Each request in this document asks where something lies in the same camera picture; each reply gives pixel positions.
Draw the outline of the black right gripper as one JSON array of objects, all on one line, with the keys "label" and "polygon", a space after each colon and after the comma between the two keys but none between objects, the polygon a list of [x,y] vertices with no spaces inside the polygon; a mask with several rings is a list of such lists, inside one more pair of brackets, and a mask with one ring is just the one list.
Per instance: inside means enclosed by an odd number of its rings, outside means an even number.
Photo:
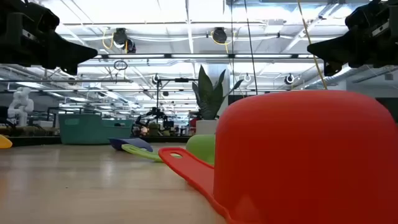
[{"label": "black right gripper", "polygon": [[324,76],[332,77],[348,62],[373,67],[398,65],[398,0],[371,0],[357,7],[345,24],[349,29],[346,34],[307,47],[323,60]]}]

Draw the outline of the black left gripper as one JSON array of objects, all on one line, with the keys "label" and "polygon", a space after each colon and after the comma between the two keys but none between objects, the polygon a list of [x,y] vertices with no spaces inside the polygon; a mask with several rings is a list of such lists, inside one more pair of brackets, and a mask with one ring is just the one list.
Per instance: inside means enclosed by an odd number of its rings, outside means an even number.
[{"label": "black left gripper", "polygon": [[98,55],[96,49],[69,42],[55,31],[59,18],[29,0],[0,0],[0,63],[60,68],[70,75],[78,64]]}]

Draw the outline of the dark blue measuring cup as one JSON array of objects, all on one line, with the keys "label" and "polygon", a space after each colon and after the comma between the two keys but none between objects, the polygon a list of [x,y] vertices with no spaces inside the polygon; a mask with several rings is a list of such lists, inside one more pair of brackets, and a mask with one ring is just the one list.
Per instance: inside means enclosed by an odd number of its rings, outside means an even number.
[{"label": "dark blue measuring cup", "polygon": [[123,144],[130,144],[141,149],[145,149],[148,152],[152,152],[152,146],[142,140],[141,138],[109,138],[110,145],[117,151],[122,151]]}]

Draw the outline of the red measuring cup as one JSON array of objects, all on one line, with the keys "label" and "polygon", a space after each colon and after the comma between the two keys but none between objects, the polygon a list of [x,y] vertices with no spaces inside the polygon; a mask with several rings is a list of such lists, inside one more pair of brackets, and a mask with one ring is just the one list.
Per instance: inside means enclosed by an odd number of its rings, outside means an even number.
[{"label": "red measuring cup", "polygon": [[250,96],[219,119],[213,165],[159,156],[228,224],[398,224],[398,126],[359,93]]}]

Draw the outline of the yellow measuring cup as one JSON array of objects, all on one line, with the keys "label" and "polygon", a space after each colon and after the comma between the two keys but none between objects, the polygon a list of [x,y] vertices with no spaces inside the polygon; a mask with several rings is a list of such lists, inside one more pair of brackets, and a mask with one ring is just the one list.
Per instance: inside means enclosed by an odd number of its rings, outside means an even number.
[{"label": "yellow measuring cup", "polygon": [[6,136],[0,134],[0,149],[9,149],[12,147],[12,141]]}]

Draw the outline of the green measuring cup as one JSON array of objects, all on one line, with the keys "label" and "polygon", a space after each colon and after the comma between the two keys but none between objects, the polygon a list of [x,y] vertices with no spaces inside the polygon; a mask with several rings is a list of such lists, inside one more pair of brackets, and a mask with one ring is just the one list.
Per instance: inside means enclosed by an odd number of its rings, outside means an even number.
[{"label": "green measuring cup", "polygon": [[[157,152],[148,152],[130,144],[123,144],[122,149],[130,154],[135,154],[155,162],[162,162]],[[215,163],[215,135],[198,134],[192,136],[186,143],[185,149],[195,157],[213,165]]]}]

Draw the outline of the teal plastic basket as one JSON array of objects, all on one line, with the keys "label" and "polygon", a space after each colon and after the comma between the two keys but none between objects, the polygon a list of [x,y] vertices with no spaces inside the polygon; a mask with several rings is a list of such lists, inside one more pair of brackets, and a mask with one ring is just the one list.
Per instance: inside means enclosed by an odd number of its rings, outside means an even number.
[{"label": "teal plastic basket", "polygon": [[66,145],[109,144],[109,138],[129,138],[133,120],[102,119],[97,114],[61,114],[60,139]]}]

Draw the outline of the white robot figure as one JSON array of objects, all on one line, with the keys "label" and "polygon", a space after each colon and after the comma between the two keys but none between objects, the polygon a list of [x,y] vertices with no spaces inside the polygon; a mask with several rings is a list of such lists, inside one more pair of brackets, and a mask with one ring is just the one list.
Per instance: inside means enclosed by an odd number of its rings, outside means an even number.
[{"label": "white robot figure", "polygon": [[13,93],[13,100],[7,109],[8,118],[17,118],[18,126],[26,126],[28,114],[34,110],[34,101],[29,98],[31,89],[19,87]]}]

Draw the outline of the snake plant in white pot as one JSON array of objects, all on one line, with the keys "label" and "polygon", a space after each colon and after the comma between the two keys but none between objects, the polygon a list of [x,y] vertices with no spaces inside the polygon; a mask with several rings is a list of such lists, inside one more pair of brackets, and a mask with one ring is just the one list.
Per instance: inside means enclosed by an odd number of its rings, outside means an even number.
[{"label": "snake plant in white pot", "polygon": [[237,81],[232,89],[225,95],[223,93],[223,80],[226,70],[221,72],[218,82],[212,84],[203,66],[200,66],[197,83],[192,83],[199,107],[199,119],[196,121],[195,134],[215,134],[218,124],[218,112],[224,99],[234,90],[238,89],[243,80]]}]

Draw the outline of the black aluminium table frame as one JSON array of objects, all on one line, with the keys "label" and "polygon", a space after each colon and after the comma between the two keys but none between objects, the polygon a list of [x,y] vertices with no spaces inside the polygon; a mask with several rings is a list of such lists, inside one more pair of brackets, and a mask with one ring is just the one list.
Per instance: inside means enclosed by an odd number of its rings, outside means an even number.
[{"label": "black aluminium table frame", "polygon": [[[190,136],[146,136],[142,137],[143,140],[153,143],[153,142],[177,142],[186,143]],[[59,136],[23,136],[23,137],[9,137],[14,147],[19,146],[39,146],[39,145],[51,145],[51,144],[61,144],[61,139]]]}]

